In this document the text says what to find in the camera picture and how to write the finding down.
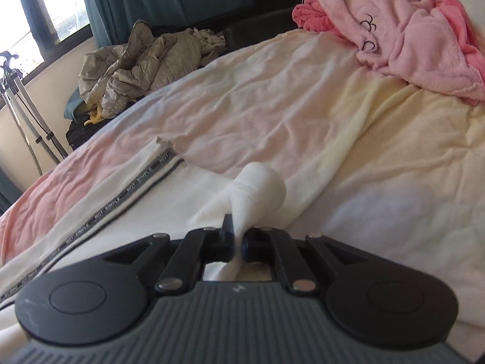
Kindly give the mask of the cream white zip hoodie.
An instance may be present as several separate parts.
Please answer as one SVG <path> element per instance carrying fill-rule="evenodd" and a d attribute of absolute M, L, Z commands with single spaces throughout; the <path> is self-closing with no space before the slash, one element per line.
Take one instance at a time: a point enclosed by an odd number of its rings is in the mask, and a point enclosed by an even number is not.
<path fill-rule="evenodd" d="M 27 341 L 14 302 L 38 276 L 156 233 L 180 239 L 195 228 L 219 227 L 227 214 L 241 237 L 278 211 L 286 191 L 264 163 L 229 178 L 187 162 L 160 139 L 86 194 L 53 174 L 42 178 L 1 218 L 2 357 Z"/>

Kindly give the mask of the teal left curtain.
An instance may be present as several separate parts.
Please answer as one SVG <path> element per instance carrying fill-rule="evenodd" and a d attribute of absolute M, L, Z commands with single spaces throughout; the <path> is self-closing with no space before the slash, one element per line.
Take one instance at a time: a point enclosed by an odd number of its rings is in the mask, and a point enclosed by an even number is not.
<path fill-rule="evenodd" d="M 3 215 L 21 196 L 22 191 L 0 169 L 0 215 Z"/>

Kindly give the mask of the pastel pink yellow bed sheet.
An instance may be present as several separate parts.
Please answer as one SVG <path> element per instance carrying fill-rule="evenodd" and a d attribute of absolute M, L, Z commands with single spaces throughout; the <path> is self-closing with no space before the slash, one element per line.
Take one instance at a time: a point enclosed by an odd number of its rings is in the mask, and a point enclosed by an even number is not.
<path fill-rule="evenodd" d="M 27 191 L 53 174 L 86 194 L 156 139 L 229 178 L 252 162 L 273 168 L 286 197 L 262 223 L 437 276 L 460 306 L 449 343 L 483 354 L 483 107 L 370 71 L 335 36 L 294 30 L 147 96 Z"/>

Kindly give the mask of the yellow item on sofa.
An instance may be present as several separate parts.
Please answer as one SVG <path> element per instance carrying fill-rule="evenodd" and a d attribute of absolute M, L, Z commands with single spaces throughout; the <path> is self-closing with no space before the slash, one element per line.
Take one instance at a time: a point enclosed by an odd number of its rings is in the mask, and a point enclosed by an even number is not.
<path fill-rule="evenodd" d="M 96 125 L 104 121 L 101 109 L 93 109 L 88 113 L 89 117 L 84 122 L 84 126 Z"/>

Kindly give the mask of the silver garment steamer stand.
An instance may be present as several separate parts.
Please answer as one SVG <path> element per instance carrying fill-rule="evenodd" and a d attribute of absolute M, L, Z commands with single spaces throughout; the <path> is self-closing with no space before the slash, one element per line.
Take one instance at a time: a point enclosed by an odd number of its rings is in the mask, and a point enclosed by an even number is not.
<path fill-rule="evenodd" d="M 16 128 L 29 151 L 30 158 L 34 162 L 38 175 L 42 176 L 44 173 L 43 169 L 22 123 L 32 133 L 34 143 L 40 146 L 56 165 L 59 165 L 62 160 L 67 158 L 67 151 L 32 101 L 22 82 L 22 73 L 19 69 L 11 67 L 11 61 L 17 59 L 18 56 L 8 51 L 2 51 L 1 58 L 3 59 L 1 63 L 1 101 L 5 103 L 11 114 Z"/>

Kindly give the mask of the teal cushion on sofa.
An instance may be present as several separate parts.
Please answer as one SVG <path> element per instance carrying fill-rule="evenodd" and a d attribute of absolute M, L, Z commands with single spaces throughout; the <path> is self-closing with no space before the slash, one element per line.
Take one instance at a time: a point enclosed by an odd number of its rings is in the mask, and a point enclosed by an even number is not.
<path fill-rule="evenodd" d="M 85 101 L 81 98 L 79 89 L 76 88 L 66 103 L 63 117 L 67 120 L 77 122 L 79 117 L 84 113 L 84 105 Z"/>

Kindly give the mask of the beige quilted jacket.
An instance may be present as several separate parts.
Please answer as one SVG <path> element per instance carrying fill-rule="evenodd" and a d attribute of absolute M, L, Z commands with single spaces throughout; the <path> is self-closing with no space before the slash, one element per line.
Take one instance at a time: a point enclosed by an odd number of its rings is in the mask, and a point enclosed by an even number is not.
<path fill-rule="evenodd" d="M 104 120 L 129 103 L 208 65 L 226 52 L 224 36 L 187 28 L 153 35 L 144 21 L 134 24 L 127 43 L 99 48 L 84 57 L 78 79 L 87 113 L 101 109 Z"/>

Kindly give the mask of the pink fluffy robe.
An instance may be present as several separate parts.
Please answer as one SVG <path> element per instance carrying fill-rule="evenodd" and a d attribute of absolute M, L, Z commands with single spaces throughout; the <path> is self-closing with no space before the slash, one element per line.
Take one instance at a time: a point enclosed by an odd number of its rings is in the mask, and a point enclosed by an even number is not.
<path fill-rule="evenodd" d="M 346 39 L 361 64 L 383 75 L 484 101 L 484 53 L 459 0 L 304 0 L 292 19 Z"/>

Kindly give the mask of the dark framed window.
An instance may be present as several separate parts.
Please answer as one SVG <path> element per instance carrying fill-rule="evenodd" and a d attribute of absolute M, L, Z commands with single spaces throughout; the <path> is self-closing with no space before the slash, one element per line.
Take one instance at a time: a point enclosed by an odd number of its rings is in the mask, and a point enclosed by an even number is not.
<path fill-rule="evenodd" d="M 1 0 L 1 50 L 25 83 L 91 37 L 84 0 Z"/>

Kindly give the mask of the black leather sofa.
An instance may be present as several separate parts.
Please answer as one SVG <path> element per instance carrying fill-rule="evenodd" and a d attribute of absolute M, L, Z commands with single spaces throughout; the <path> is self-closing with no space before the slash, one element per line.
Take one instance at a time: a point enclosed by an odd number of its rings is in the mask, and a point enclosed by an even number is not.
<path fill-rule="evenodd" d="M 248 8 L 242 8 L 220 16 L 214 16 L 191 25 L 198 30 L 211 30 L 224 36 L 229 52 L 258 44 L 279 34 L 294 30 L 293 8 L 302 0 L 255 0 Z M 73 150 L 79 148 L 98 130 L 107 124 L 84 126 L 88 113 L 84 112 L 77 122 L 70 121 L 66 133 L 67 143 Z"/>

